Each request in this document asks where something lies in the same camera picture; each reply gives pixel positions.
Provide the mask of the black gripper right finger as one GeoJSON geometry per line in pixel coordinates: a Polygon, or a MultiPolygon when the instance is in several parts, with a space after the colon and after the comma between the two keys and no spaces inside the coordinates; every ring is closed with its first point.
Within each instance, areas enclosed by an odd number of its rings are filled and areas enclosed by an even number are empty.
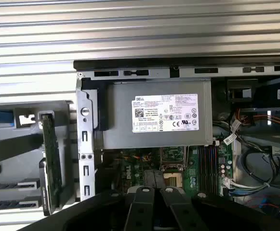
{"type": "Polygon", "coordinates": [[[165,184],[155,172],[155,185],[180,231],[280,231],[280,219],[265,215],[224,197],[198,192],[187,198],[181,189],[165,184]]]}

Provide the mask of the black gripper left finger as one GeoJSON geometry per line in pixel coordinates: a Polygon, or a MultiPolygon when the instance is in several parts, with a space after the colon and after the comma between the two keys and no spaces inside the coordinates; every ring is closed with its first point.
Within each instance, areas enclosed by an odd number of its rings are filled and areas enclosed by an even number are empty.
{"type": "Polygon", "coordinates": [[[23,228],[25,231],[151,231],[156,171],[144,171],[144,185],[127,194],[104,191],[23,228]]]}

